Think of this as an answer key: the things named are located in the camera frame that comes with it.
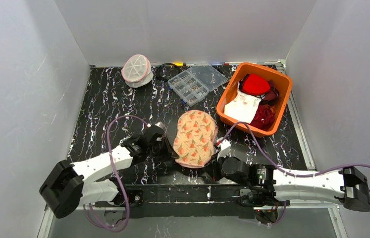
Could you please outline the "floral mesh laundry bag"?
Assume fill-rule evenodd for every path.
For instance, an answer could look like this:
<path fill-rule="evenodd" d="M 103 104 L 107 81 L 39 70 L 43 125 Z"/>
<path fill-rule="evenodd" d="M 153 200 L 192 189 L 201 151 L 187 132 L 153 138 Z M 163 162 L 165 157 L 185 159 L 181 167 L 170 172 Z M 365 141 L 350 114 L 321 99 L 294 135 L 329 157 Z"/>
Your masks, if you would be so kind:
<path fill-rule="evenodd" d="M 173 149 L 178 154 L 176 163 L 191 169 L 204 167 L 215 153 L 216 134 L 216 122 L 208 113 L 190 110 L 182 114 L 173 143 Z"/>

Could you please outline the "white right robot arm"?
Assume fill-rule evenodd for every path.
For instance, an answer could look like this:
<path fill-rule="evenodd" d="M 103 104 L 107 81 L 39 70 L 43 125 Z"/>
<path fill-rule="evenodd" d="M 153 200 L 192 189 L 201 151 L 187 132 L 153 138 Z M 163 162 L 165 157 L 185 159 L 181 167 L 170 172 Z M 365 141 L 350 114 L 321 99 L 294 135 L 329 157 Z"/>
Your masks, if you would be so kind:
<path fill-rule="evenodd" d="M 355 166 L 321 173 L 266 164 L 248 165 L 236 157 L 221 157 L 203 169 L 213 180 L 226 178 L 243 186 L 237 203 L 244 207 L 283 206 L 291 200 L 311 200 L 370 212 L 368 179 Z"/>

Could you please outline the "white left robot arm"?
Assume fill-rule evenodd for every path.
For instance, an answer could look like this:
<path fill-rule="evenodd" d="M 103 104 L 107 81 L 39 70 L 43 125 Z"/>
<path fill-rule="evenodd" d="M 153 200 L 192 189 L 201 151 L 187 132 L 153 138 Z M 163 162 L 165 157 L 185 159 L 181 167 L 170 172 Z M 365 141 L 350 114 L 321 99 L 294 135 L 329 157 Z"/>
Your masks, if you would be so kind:
<path fill-rule="evenodd" d="M 112 174 L 114 168 L 127 169 L 148 157 L 161 161 L 174 161 L 179 157 L 159 124 L 150 125 L 142 135 L 126 139 L 109 152 L 80 162 L 58 162 L 39 193 L 59 219 L 80 205 L 114 202 L 122 195 L 120 184 L 101 178 Z"/>

